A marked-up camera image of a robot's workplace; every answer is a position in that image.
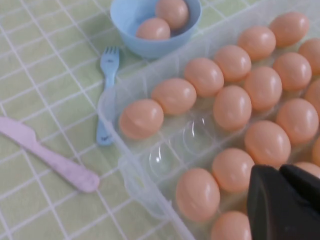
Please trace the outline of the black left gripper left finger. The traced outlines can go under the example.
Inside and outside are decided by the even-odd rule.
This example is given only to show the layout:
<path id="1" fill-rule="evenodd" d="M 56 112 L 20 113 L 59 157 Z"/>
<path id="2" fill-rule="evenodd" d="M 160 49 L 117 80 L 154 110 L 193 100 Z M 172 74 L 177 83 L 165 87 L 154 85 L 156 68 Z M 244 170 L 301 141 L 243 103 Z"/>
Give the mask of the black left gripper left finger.
<path id="1" fill-rule="evenodd" d="M 318 240 L 320 211 L 314 211 L 281 175 L 280 169 L 254 165 L 247 195 L 254 240 Z"/>

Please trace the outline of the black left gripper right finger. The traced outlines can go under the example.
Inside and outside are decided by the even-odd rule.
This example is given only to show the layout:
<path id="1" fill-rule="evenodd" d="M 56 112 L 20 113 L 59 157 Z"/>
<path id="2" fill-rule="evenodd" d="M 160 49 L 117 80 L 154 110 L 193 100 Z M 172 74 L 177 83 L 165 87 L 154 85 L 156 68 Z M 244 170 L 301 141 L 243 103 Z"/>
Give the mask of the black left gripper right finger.
<path id="1" fill-rule="evenodd" d="M 279 172 L 297 194 L 315 212 L 320 211 L 320 179 L 292 164 L 284 164 Z"/>

